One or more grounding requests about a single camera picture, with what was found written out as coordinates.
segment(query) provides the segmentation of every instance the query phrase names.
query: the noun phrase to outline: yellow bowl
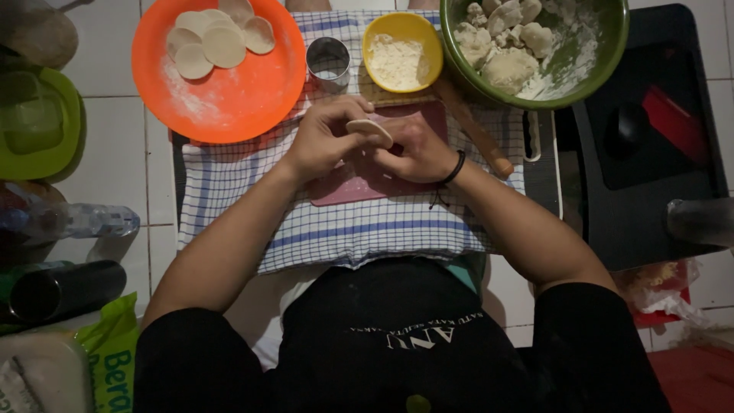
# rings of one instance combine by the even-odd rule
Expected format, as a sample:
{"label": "yellow bowl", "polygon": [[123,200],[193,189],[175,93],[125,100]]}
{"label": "yellow bowl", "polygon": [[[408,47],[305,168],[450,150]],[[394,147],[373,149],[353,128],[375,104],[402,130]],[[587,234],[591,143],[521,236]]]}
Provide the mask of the yellow bowl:
{"label": "yellow bowl", "polygon": [[[413,89],[395,90],[383,85],[375,78],[369,65],[372,59],[372,52],[369,51],[369,46],[376,35],[390,35],[397,41],[415,40],[423,45],[423,53],[426,55],[431,69],[421,86],[414,87]],[[430,21],[414,13],[392,12],[374,19],[367,26],[367,30],[365,30],[365,34],[362,37],[362,60],[367,67],[369,76],[382,89],[394,93],[418,92],[433,85],[433,82],[441,75],[441,70],[443,69],[443,48],[441,46],[441,39],[438,37],[436,29],[434,29]]]}

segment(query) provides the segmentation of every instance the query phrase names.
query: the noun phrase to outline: grated cheese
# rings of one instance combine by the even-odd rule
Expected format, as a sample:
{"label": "grated cheese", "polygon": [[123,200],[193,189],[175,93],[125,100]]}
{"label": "grated cheese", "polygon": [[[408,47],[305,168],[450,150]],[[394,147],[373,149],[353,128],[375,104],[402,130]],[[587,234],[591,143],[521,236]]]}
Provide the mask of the grated cheese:
{"label": "grated cheese", "polygon": [[395,41],[390,35],[375,35],[370,43],[372,75],[384,86],[409,90],[421,86],[431,70],[423,45],[415,40]]}

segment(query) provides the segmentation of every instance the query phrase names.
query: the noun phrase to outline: black bracelet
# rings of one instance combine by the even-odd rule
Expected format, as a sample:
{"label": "black bracelet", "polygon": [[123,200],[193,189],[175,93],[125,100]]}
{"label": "black bracelet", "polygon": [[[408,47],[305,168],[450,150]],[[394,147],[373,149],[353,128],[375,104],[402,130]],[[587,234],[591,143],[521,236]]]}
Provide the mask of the black bracelet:
{"label": "black bracelet", "polygon": [[457,163],[457,166],[454,168],[454,172],[451,172],[451,174],[447,176],[446,179],[439,182],[438,183],[439,185],[446,185],[449,182],[453,181],[454,178],[456,178],[457,175],[459,175],[459,171],[461,171],[461,168],[464,167],[464,161],[466,160],[466,154],[461,149],[459,149],[457,152],[459,153],[459,163]]}

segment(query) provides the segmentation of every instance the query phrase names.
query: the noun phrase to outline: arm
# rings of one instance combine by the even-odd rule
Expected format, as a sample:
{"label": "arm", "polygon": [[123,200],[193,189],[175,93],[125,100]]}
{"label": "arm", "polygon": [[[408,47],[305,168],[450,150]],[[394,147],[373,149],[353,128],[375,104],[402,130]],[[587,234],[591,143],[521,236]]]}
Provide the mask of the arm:
{"label": "arm", "polygon": [[353,148],[377,142],[360,134],[344,136],[347,121],[366,119],[372,111],[370,103],[354,96],[311,107],[288,153],[173,260],[148,304],[142,327],[179,309],[227,311],[255,276],[298,188],[325,176]]}
{"label": "arm", "polygon": [[[383,126],[405,149],[400,157],[376,149],[374,158],[403,179],[438,182],[456,167],[458,154],[424,119],[392,120]],[[448,187],[482,222],[510,265],[539,292],[574,281],[617,291],[594,252],[569,226],[474,162],[467,159]]]}

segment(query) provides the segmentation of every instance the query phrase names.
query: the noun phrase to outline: dumpling wrapper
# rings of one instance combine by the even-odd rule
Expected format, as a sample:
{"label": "dumpling wrapper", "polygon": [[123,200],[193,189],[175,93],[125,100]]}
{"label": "dumpling wrapper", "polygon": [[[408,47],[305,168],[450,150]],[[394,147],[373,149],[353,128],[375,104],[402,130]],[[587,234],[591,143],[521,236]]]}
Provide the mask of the dumpling wrapper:
{"label": "dumpling wrapper", "polygon": [[390,149],[393,147],[393,137],[382,126],[369,119],[359,119],[346,124],[346,131],[350,134],[359,133],[366,137],[379,136],[379,147]]}
{"label": "dumpling wrapper", "polygon": [[182,46],[173,60],[176,62],[176,70],[185,79],[201,79],[214,69],[214,65],[204,56],[203,47],[199,43]]}
{"label": "dumpling wrapper", "polygon": [[227,27],[214,27],[207,30],[201,46],[209,62],[225,69],[242,63],[247,53],[240,31]]}
{"label": "dumpling wrapper", "polygon": [[244,24],[255,17],[255,11],[248,0],[219,0],[219,9],[230,16],[240,29],[244,29]]}
{"label": "dumpling wrapper", "polygon": [[201,13],[209,17],[212,21],[217,21],[217,20],[232,21],[232,18],[227,13],[221,10],[206,9],[206,10],[201,10]]}
{"label": "dumpling wrapper", "polygon": [[187,44],[201,44],[201,37],[189,29],[174,27],[166,36],[166,51],[175,62],[176,52]]}
{"label": "dumpling wrapper", "polygon": [[204,34],[206,34],[206,32],[209,29],[213,29],[214,27],[226,27],[228,29],[232,29],[235,32],[238,32],[242,36],[242,41],[244,41],[244,33],[243,33],[243,31],[241,31],[239,29],[239,27],[234,22],[232,22],[232,20],[215,20],[215,21],[212,21],[206,27],[206,30],[204,31]]}
{"label": "dumpling wrapper", "polygon": [[211,23],[211,19],[201,12],[183,12],[176,18],[176,27],[191,30],[197,36],[203,37],[204,30]]}
{"label": "dumpling wrapper", "polygon": [[244,39],[253,53],[265,54],[275,49],[273,26],[262,17],[255,16],[244,25]]}

